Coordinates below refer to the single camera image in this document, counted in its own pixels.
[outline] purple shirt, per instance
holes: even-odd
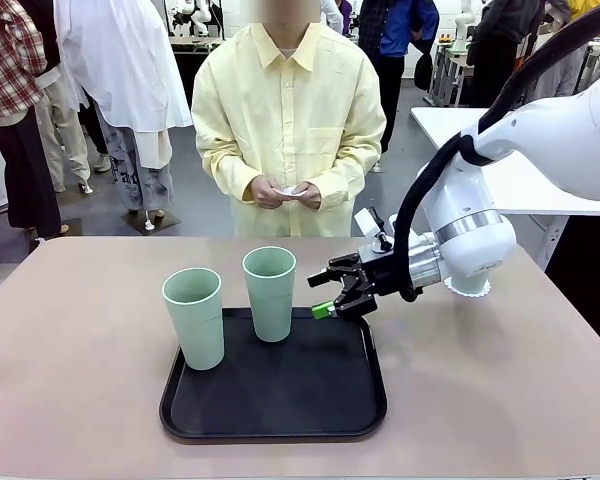
[[[347,0],[342,0],[340,4],[340,13],[342,14],[343,25],[342,34],[349,35],[349,26],[351,25],[351,13],[353,12],[353,7]]]

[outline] neck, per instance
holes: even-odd
[[[264,25],[276,47],[283,49],[298,48],[308,27],[308,23],[267,23]]]

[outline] shirt collar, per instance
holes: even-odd
[[[253,24],[251,31],[256,49],[258,50],[258,56],[260,57],[260,63],[262,64],[262,68],[266,69],[276,58],[282,56],[282,53],[280,53],[280,50],[273,43],[273,40],[271,40],[271,37],[261,23]],[[318,41],[320,40],[320,32],[321,25],[319,23],[310,23],[296,53],[291,57],[298,65],[309,72],[313,71],[313,62],[316,57]]]

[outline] tray rim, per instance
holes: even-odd
[[[251,309],[249,307],[238,307],[238,308],[223,308],[223,318],[233,317],[233,318],[250,318]],[[293,317],[312,317],[311,308],[308,307],[294,307],[292,312]],[[374,431],[376,431],[380,425],[382,424],[386,414],[387,414],[387,393],[384,388],[384,381],[382,379],[382,371],[380,369],[380,362],[378,360],[378,352],[375,347],[375,341],[373,339],[373,333],[371,331],[371,325],[364,317],[356,317],[350,321],[355,322],[362,332],[362,340],[364,345],[364,351],[367,357],[367,362],[371,368],[371,377],[373,381],[373,390],[375,395],[375,400],[377,403],[377,414],[371,421],[369,425],[365,428],[355,431],[355,432],[346,432],[346,433],[327,433],[327,432],[319,432],[319,433],[308,433],[308,434],[289,434],[289,433],[268,433],[268,434],[257,434],[257,435],[244,435],[244,434],[226,434],[226,433],[214,433],[214,434],[205,434],[205,435],[192,435],[187,433],[186,431],[177,427],[173,421],[171,420],[171,409],[173,407],[173,398],[175,394],[169,395],[172,390],[177,390],[177,387],[180,383],[180,380],[173,381],[174,375],[177,371],[182,369],[182,364],[184,363],[184,355],[182,350],[178,346],[178,350],[175,355],[175,359],[173,364],[171,365],[171,369],[169,370],[169,375],[166,380],[166,385],[164,391],[162,393],[162,397],[160,399],[159,406],[159,416],[160,421],[165,428],[165,430],[179,440],[189,440],[189,441],[198,441],[205,443],[212,443],[222,440],[240,440],[243,443],[249,441],[266,441],[268,439],[275,440],[287,440],[289,442],[298,441],[298,440],[313,440],[313,441],[329,441],[329,440],[337,440],[337,439],[355,439],[362,438],[370,435]]]

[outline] white paper in hand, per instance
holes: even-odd
[[[300,193],[293,193],[293,191],[295,189],[296,189],[296,187],[274,188],[274,190],[276,192],[278,192],[281,195],[285,195],[287,197],[301,197],[302,195],[307,193],[306,190],[304,192],[300,192]]]

